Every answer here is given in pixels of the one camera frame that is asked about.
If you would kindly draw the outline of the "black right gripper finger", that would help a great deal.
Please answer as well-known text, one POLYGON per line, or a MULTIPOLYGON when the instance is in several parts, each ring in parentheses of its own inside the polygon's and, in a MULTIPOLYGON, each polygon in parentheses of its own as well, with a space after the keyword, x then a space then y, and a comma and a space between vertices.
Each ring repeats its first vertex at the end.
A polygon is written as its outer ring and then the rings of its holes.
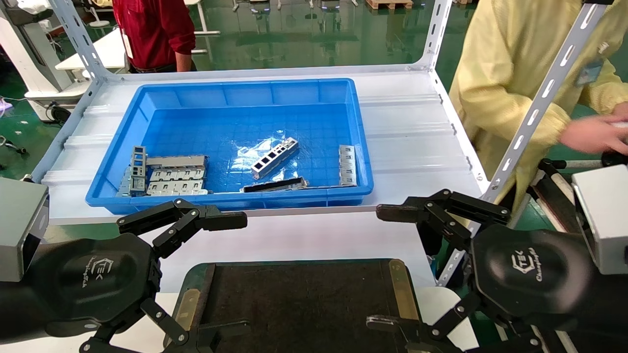
POLYGON ((481 226, 506 225, 511 212, 491 202, 444 189, 428 197, 408 197, 398 205, 379 204, 376 215, 385 222, 415 224, 427 250, 440 245, 442 240, 457 250, 468 250, 471 231, 456 221, 455 215, 481 226))
POLYGON ((450 339, 476 311, 491 311, 491 302, 483 294, 470 292, 460 299, 453 291, 420 291, 415 295, 413 319, 372 315, 366 325, 398 335, 411 353, 489 353, 491 346, 471 347, 468 340, 460 346, 459 340, 450 339))

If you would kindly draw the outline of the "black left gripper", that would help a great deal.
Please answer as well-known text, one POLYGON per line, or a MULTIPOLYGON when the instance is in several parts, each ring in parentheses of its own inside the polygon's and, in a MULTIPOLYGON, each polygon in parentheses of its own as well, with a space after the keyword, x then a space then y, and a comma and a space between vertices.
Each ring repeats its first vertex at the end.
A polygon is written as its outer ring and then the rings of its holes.
POLYGON ((20 281, 20 338, 98 329, 81 353, 132 353, 110 340, 144 315, 171 339, 164 353, 215 353, 222 339, 249 333, 247 320, 184 330, 154 300, 161 276, 152 246, 133 234, 41 246, 20 281))

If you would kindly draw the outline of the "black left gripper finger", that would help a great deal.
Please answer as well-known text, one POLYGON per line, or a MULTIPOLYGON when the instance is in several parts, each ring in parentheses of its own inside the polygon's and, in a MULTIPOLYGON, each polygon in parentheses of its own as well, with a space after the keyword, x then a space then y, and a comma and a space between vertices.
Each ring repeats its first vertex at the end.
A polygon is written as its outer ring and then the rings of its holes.
POLYGON ((247 224, 248 219, 244 212, 222 212, 215 205, 196 205, 180 198, 117 220, 121 234, 139 236, 167 227, 167 230, 153 239, 153 250, 159 258, 172 255, 200 230, 242 229, 247 224))

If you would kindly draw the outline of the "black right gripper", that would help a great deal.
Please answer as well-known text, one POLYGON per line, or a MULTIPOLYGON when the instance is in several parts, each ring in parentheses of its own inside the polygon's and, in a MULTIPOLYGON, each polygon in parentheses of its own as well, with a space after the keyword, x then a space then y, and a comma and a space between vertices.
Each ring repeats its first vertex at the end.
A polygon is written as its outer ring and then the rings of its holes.
POLYGON ((583 240, 551 230, 489 226, 471 239, 474 283, 504 319, 567 328, 592 287, 594 262, 583 240))

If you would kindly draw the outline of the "bystander bare hand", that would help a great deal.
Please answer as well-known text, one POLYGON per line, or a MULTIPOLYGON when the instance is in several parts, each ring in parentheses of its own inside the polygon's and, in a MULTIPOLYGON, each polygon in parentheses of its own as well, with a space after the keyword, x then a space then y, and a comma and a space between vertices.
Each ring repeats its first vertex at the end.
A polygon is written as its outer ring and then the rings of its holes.
POLYGON ((607 151, 628 153, 628 103, 616 105, 612 114, 590 116, 572 121, 563 130, 559 142, 583 153, 607 151))

